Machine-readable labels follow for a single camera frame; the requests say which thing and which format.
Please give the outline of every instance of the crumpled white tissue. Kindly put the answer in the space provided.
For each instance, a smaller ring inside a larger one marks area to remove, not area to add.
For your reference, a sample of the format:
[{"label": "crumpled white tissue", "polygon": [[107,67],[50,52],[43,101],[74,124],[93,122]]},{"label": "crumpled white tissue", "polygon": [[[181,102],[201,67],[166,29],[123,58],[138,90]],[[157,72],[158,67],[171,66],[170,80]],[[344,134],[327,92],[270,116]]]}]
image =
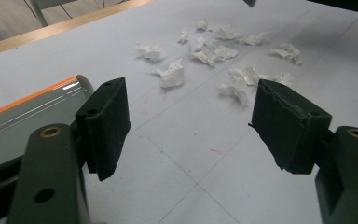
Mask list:
[{"label": "crumpled white tissue", "polygon": [[246,85],[257,86],[260,79],[270,79],[267,76],[258,74],[253,67],[233,68],[229,70],[232,76],[243,77]]},{"label": "crumpled white tissue", "polygon": [[197,39],[197,47],[196,47],[196,51],[200,51],[201,47],[206,45],[205,39],[201,36]]},{"label": "crumpled white tissue", "polygon": [[136,48],[139,52],[144,55],[144,57],[150,61],[154,61],[159,57],[161,53],[161,47],[159,45],[155,46],[146,46],[146,45],[138,45]]},{"label": "crumpled white tissue", "polygon": [[235,58],[238,55],[238,51],[236,49],[230,49],[225,46],[215,48],[214,53],[222,60]]},{"label": "crumpled white tissue", "polygon": [[217,38],[222,40],[235,39],[238,36],[240,36],[238,30],[233,26],[229,26],[226,29],[219,29],[216,31],[216,34],[217,34]]},{"label": "crumpled white tissue", "polygon": [[218,89],[221,95],[237,96],[243,105],[247,105],[248,95],[246,94],[246,82],[243,76],[237,73],[229,73],[228,82],[222,83]]},{"label": "crumpled white tissue", "polygon": [[216,65],[215,60],[217,59],[217,56],[210,52],[205,46],[201,46],[200,51],[193,52],[191,50],[191,46],[188,45],[188,52],[190,54],[190,59],[199,59],[200,61],[210,65],[211,67],[214,67]]},{"label": "crumpled white tissue", "polygon": [[285,59],[293,60],[297,65],[301,65],[300,50],[291,44],[281,44],[276,49],[271,49],[271,53],[278,54]]},{"label": "crumpled white tissue", "polygon": [[162,88],[180,86],[185,81],[182,59],[170,63],[168,70],[156,69],[155,73],[161,75],[159,86]]},{"label": "crumpled white tissue", "polygon": [[294,78],[290,75],[290,73],[283,73],[282,76],[277,76],[274,78],[274,81],[279,82],[285,86],[293,85]]},{"label": "crumpled white tissue", "polygon": [[203,21],[197,21],[196,27],[197,30],[212,31],[211,27],[209,26],[209,22],[206,19]]},{"label": "crumpled white tissue", "polygon": [[179,34],[178,43],[185,43],[188,40],[188,30],[187,28],[183,28]]},{"label": "crumpled white tissue", "polygon": [[269,32],[261,32],[258,35],[247,35],[238,40],[240,44],[247,44],[247,45],[259,45],[265,38]]}]

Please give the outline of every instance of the crumpled paper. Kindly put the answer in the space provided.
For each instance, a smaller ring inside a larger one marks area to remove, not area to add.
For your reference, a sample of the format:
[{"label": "crumpled paper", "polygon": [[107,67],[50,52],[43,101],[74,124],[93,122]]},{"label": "crumpled paper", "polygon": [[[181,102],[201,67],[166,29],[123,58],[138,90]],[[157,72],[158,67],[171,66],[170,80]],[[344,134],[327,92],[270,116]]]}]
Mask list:
[{"label": "crumpled paper", "polygon": [[218,57],[205,46],[201,46],[200,51],[193,52],[191,46],[188,45],[188,53],[190,54],[190,59],[198,59],[211,67],[216,65],[215,60],[218,59]]},{"label": "crumpled paper", "polygon": [[238,43],[252,45],[252,46],[259,45],[266,38],[267,34],[269,34],[269,32],[261,32],[258,35],[247,35],[239,39]]},{"label": "crumpled paper", "polygon": [[249,99],[245,91],[247,86],[245,79],[237,73],[228,73],[228,76],[228,82],[218,87],[219,93],[225,96],[237,96],[243,105],[247,105]]},{"label": "crumpled paper", "polygon": [[188,30],[187,28],[183,28],[179,34],[178,43],[185,43],[188,41]]},{"label": "crumpled paper", "polygon": [[253,67],[233,68],[229,70],[232,76],[243,77],[246,85],[257,86],[260,79],[270,79],[267,76],[258,74]]},{"label": "crumpled paper", "polygon": [[285,86],[293,85],[294,78],[290,75],[290,73],[283,73],[282,76],[277,76],[274,78],[274,81],[279,82]]},{"label": "crumpled paper", "polygon": [[203,21],[197,21],[196,27],[197,30],[212,31],[209,22],[206,19]]},{"label": "crumpled paper", "polygon": [[150,61],[155,61],[159,54],[161,53],[161,47],[159,45],[155,46],[146,46],[146,45],[138,45],[135,47],[139,50],[139,52],[144,55],[144,57]]},{"label": "crumpled paper", "polygon": [[235,39],[238,36],[240,36],[238,30],[233,26],[229,26],[226,29],[219,29],[216,31],[216,34],[217,34],[217,38],[222,40]]},{"label": "crumpled paper", "polygon": [[235,58],[238,55],[238,51],[236,49],[230,49],[225,46],[215,48],[214,53],[222,60]]},{"label": "crumpled paper", "polygon": [[271,53],[278,54],[285,59],[293,60],[297,65],[301,65],[300,50],[291,44],[281,44],[276,49],[271,49]]},{"label": "crumpled paper", "polygon": [[205,39],[201,36],[197,39],[197,47],[196,47],[196,51],[200,51],[201,47],[206,45]]},{"label": "crumpled paper", "polygon": [[156,69],[155,73],[161,75],[159,86],[162,88],[180,86],[185,82],[182,59],[170,63],[166,71]]}]

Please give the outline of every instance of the wooden floor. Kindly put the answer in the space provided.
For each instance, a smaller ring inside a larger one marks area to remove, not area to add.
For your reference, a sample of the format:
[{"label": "wooden floor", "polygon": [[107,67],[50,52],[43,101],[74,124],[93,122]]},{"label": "wooden floor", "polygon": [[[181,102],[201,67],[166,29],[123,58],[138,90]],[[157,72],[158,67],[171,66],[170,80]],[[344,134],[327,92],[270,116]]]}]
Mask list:
[{"label": "wooden floor", "polygon": [[[10,38],[42,28],[39,20],[25,1],[28,0],[0,0],[0,35],[3,38]],[[104,0],[104,3],[106,7],[109,7],[121,1]],[[103,8],[103,0],[78,0],[62,5],[62,7],[43,9],[42,13],[48,25],[51,25],[70,20],[69,16],[75,18],[101,8]]]}]

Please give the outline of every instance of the orange strip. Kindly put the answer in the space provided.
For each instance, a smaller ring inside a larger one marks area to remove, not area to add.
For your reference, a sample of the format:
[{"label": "orange strip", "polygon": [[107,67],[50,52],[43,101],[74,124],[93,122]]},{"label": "orange strip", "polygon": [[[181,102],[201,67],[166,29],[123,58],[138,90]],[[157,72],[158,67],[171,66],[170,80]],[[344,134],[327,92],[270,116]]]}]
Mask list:
[{"label": "orange strip", "polygon": [[18,101],[15,101],[15,102],[13,102],[13,103],[11,103],[9,105],[5,105],[5,106],[1,107],[0,108],[0,113],[2,113],[4,111],[7,111],[10,108],[13,108],[14,106],[17,106],[17,105],[23,104],[23,103],[25,103],[27,101],[30,101],[30,100],[32,100],[32,99],[34,99],[34,98],[36,98],[36,97],[38,97],[40,95],[43,95],[44,93],[46,93],[48,91],[53,91],[53,90],[55,90],[55,89],[57,89],[57,88],[59,88],[59,87],[61,87],[63,85],[66,85],[66,84],[68,84],[70,82],[73,82],[73,81],[76,81],[76,77],[69,77],[64,81],[56,83],[56,84],[54,84],[54,85],[52,85],[50,87],[47,87],[47,88],[45,88],[45,89],[43,89],[41,91],[37,91],[35,93],[32,93],[31,95],[28,95],[28,96],[26,96],[26,97],[24,97],[24,98],[22,98],[22,99],[20,99]]}]

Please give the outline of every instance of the white table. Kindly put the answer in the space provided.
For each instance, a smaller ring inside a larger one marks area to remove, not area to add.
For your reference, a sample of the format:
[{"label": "white table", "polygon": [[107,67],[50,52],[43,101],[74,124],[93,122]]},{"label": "white table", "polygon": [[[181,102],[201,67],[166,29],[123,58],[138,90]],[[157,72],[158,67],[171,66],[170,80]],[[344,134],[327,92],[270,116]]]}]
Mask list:
[{"label": "white table", "polygon": [[[244,35],[272,31],[262,46],[217,41],[196,32],[208,19],[214,30],[232,24]],[[240,51],[215,68],[190,60],[177,44],[187,27],[190,43]],[[269,55],[292,43],[302,66]],[[135,45],[160,44],[151,63]],[[186,83],[163,90],[154,68],[183,58]],[[254,67],[275,76],[290,72],[292,88],[333,115],[331,130],[358,127],[358,13],[300,0],[158,0],[66,33],[0,53],[0,106],[81,74],[94,87],[127,79],[131,132],[117,172],[100,183],[86,172],[92,221],[107,223],[321,223],[314,176],[290,175],[275,164],[251,120],[250,104],[219,96],[230,68]]]}]

